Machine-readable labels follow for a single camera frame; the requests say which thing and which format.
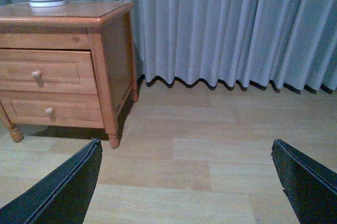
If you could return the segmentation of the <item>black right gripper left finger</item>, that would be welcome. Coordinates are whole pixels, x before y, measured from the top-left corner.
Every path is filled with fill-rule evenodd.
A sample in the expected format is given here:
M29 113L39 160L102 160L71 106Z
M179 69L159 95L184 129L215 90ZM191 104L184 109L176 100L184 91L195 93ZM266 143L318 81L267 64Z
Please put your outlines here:
M101 162L101 141L94 139L2 207L1 223L83 223Z

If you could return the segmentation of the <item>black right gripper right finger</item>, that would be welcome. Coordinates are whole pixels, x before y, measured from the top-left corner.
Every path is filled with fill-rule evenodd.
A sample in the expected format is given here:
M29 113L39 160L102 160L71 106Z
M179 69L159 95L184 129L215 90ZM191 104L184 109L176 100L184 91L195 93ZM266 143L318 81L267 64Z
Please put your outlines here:
M280 139L271 156L299 223L336 223L336 173Z

